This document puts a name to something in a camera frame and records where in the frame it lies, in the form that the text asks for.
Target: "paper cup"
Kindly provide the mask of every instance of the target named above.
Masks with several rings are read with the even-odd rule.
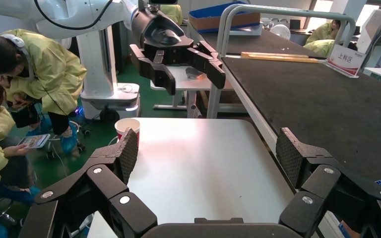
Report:
[[[121,139],[126,129],[131,128],[138,138],[138,146],[139,146],[139,130],[140,124],[138,120],[132,118],[124,118],[115,123],[115,129],[118,133],[118,138]]]

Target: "wooden ruler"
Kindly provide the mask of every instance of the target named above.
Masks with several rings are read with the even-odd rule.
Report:
[[[309,56],[306,56],[306,55],[272,54],[272,53],[258,53],[258,52],[242,52],[242,53],[241,53],[241,56],[242,56],[242,57],[248,57],[249,55],[309,58]]]
[[[243,58],[254,60],[273,60],[273,61],[287,61],[287,62],[304,62],[304,63],[319,63],[318,59],[300,56],[280,56],[280,54],[271,55],[254,55],[254,54],[241,54]]]

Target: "window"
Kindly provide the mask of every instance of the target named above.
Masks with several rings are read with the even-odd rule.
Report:
[[[331,6],[332,6],[332,1],[317,0],[315,7],[313,8],[313,11],[329,12],[329,10],[331,10]],[[307,30],[314,30],[314,29],[324,25],[326,21],[328,21],[328,19],[311,17],[309,20]]]
[[[331,6],[332,6],[331,0],[317,0],[313,10],[329,12],[331,10]],[[366,22],[367,18],[369,18],[370,14],[372,14],[373,10],[375,9],[379,9],[379,6],[365,4],[363,7],[363,10],[360,13],[359,19],[356,22],[356,25],[361,27]],[[312,17],[310,18],[307,29],[314,30],[320,27],[321,25],[325,24],[326,21],[328,21],[328,19]]]

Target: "cardboard box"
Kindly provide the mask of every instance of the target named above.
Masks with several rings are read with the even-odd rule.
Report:
[[[189,12],[189,22],[198,33],[218,32],[223,11],[233,4],[245,4],[242,1],[207,7]],[[239,12],[232,20],[231,29],[258,26],[260,13]]]

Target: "smartphone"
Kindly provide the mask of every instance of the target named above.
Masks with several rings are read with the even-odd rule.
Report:
[[[7,110],[8,110],[8,112],[10,112],[10,113],[18,113],[18,112],[24,110],[25,108],[27,108],[27,107],[29,107],[29,106],[31,106],[31,105],[33,105],[33,104],[35,104],[34,101],[32,101],[32,102],[20,103],[20,104],[14,104],[14,105],[12,105],[11,107],[8,107]]]
[[[25,149],[42,148],[49,140],[49,138],[50,134],[26,136],[20,141],[18,145],[28,144],[28,146],[25,147]]]

